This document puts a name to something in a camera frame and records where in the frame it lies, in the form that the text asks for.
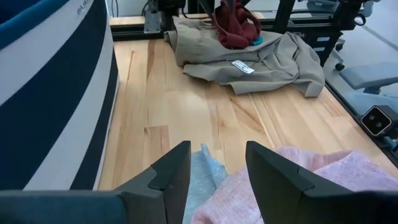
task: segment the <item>pink cloth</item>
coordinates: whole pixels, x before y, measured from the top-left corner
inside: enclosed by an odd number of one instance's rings
[[[319,155],[293,147],[282,147],[278,153],[350,190],[398,190],[397,179],[357,152],[342,151]],[[192,224],[213,223],[264,223],[246,168],[227,177],[215,194],[200,206],[192,217]]]

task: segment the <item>wooden table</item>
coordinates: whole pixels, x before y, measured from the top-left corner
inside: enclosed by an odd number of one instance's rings
[[[142,17],[111,24],[142,24]],[[231,88],[182,74],[163,40],[115,42],[120,87],[99,189],[134,177],[183,140],[208,145],[229,173],[245,166],[245,143],[295,146],[327,154],[357,150],[398,177],[398,170],[324,88],[306,99],[287,86],[236,96]]]

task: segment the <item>red fabric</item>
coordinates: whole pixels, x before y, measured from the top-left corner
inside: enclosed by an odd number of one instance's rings
[[[260,36],[260,22],[238,0],[234,0],[232,14],[222,0],[215,9],[213,23],[218,31],[218,40],[228,49],[243,49]]]

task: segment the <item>khaki garment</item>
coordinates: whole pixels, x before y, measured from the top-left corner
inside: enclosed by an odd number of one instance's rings
[[[291,83],[306,97],[316,97],[325,85],[317,53],[295,34],[261,31],[264,41],[241,50],[224,48],[216,29],[199,20],[174,17],[175,31],[166,33],[177,65],[192,77],[231,85],[235,94],[269,91]],[[243,61],[247,74],[232,62]]]

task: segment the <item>blue and white striped fabric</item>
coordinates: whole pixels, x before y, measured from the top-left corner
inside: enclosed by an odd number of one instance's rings
[[[0,14],[0,190],[96,189],[118,88],[104,0]]]

